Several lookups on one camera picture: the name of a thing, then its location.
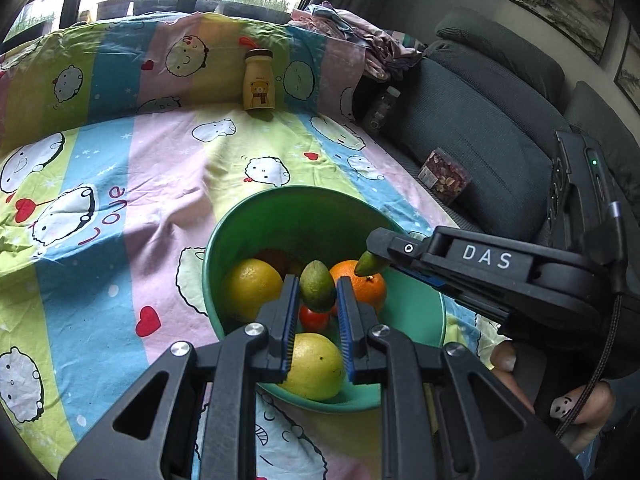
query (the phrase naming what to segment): wall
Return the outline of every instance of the wall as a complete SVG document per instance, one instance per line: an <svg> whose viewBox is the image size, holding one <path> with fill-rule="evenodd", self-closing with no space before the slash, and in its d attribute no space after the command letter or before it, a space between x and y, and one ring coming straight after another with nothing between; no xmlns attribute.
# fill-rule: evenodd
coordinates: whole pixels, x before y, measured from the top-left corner
<svg viewBox="0 0 640 480"><path fill-rule="evenodd" d="M383 28L401 30L430 43L436 39L436 24L457 6L469 7L484 14L553 57L566 77L561 108L568 102L575 83L586 81L613 108L640 142L640 115L614 83L628 31L628 20L619 7L614 11L599 65L560 32L509 0L388 0L376 24Z"/></svg>

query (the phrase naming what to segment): red tomato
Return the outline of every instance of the red tomato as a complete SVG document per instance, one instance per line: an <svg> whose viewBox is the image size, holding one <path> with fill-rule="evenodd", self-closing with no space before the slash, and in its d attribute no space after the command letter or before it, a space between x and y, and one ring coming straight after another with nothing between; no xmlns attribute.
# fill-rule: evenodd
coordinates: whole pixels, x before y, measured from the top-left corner
<svg viewBox="0 0 640 480"><path fill-rule="evenodd" d="M306 305L300 305L300 323L305 332L321 333L329 325L329 312L318 314L310 310Z"/></svg>

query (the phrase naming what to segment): lemon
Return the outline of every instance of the lemon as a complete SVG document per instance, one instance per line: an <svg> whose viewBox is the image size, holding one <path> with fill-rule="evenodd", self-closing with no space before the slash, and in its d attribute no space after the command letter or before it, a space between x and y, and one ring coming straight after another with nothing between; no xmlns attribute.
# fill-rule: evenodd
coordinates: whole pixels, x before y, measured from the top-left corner
<svg viewBox="0 0 640 480"><path fill-rule="evenodd" d="M223 281L225 311L238 321L252 322L263 304L278 299L281 288L276 269L256 258L242 260Z"/></svg>
<svg viewBox="0 0 640 480"><path fill-rule="evenodd" d="M344 367L337 346L321 334L296 334L287 380L280 386L310 400L335 397L342 387Z"/></svg>

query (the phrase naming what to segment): green bowl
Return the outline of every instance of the green bowl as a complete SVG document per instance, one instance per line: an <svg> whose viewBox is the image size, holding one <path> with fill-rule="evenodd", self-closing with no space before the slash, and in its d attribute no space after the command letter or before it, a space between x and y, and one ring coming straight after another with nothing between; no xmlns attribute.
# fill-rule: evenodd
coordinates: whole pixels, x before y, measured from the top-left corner
<svg viewBox="0 0 640 480"><path fill-rule="evenodd" d="M367 235L378 227L404 232L367 203L322 187L277 187L242 200L218 223L204 256L202 290L216 334L222 339L241 326L218 311L222 280L238 261L261 249L278 248L305 264L321 260L331 268L343 260L357 260L366 249ZM441 295L393 269L383 276L387 297L380 320L415 342L441 346L446 326ZM335 319L325 335L339 347ZM321 413L361 412L380 405L377 384L354 386L346 379L335 397L322 402L290 394L276 384L260 386L279 399Z"/></svg>

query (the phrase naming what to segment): crumpled clothing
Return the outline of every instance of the crumpled clothing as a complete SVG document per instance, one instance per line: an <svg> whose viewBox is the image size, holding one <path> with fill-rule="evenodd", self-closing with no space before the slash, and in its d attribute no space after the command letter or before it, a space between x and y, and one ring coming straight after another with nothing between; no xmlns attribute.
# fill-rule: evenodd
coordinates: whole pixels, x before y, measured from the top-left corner
<svg viewBox="0 0 640 480"><path fill-rule="evenodd" d="M421 51L403 46L381 28L348 10L334 9L329 2L294 9L291 18L289 25L364 46L365 72L380 81L402 80L403 73L422 59Z"/></svg>

